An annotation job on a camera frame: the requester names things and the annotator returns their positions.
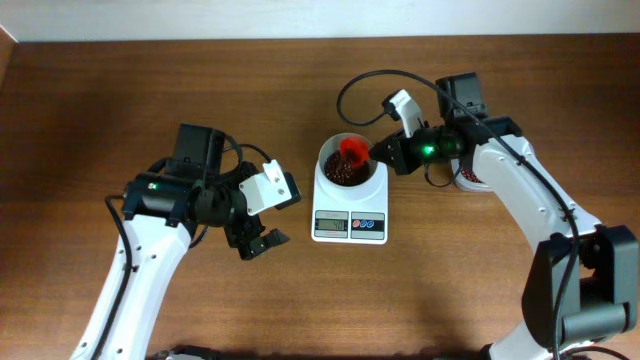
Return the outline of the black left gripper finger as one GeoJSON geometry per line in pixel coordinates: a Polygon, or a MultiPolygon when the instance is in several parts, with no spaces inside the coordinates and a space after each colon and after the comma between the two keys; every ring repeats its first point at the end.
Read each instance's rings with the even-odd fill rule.
{"type": "Polygon", "coordinates": [[[290,238],[279,229],[273,229],[263,237],[264,247],[271,249],[287,243],[290,238]]]}
{"type": "Polygon", "coordinates": [[[243,242],[238,246],[238,253],[243,261],[254,259],[256,256],[261,255],[267,250],[267,245],[263,237],[255,238],[254,240],[243,242]]]}

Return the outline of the red measuring scoop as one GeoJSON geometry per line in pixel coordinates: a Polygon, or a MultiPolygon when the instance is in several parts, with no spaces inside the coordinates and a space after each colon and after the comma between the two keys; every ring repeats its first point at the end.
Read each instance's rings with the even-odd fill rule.
{"type": "Polygon", "coordinates": [[[361,137],[348,136],[340,141],[341,159],[352,168],[360,168],[369,160],[368,143],[361,137]]]}

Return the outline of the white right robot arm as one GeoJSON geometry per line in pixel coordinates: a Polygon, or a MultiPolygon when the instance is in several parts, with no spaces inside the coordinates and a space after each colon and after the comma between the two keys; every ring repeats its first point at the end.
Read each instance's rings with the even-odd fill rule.
{"type": "Polygon", "coordinates": [[[443,125],[431,127],[405,91],[384,114],[401,130],[369,152],[399,175],[455,160],[500,199],[534,253],[521,298],[523,321],[485,346],[485,359],[569,359],[638,321],[639,244],[624,225],[606,226],[577,205],[538,161],[510,117],[491,116],[474,73],[431,84],[443,125]]]}

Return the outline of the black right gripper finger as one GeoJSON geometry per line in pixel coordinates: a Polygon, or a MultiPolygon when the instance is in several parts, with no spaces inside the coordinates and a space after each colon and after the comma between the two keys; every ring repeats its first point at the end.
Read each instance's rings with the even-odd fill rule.
{"type": "Polygon", "coordinates": [[[370,158],[391,168],[396,175],[405,174],[405,162],[402,155],[390,153],[370,153],[370,158]]]}
{"type": "Polygon", "coordinates": [[[369,150],[370,154],[392,153],[399,147],[404,138],[404,131],[398,130],[386,136],[383,140],[376,142],[369,150]]]}

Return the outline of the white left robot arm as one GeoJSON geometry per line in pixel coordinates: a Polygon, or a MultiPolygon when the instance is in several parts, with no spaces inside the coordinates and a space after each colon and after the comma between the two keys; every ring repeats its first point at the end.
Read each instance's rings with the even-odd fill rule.
{"type": "Polygon", "coordinates": [[[266,230],[260,212],[284,209],[300,199],[291,173],[271,160],[249,162],[217,174],[203,164],[162,159],[137,175],[121,195],[105,203],[119,233],[109,273],[75,359],[142,359],[168,285],[198,229],[221,228],[230,248],[248,261],[287,242],[266,230]]]}

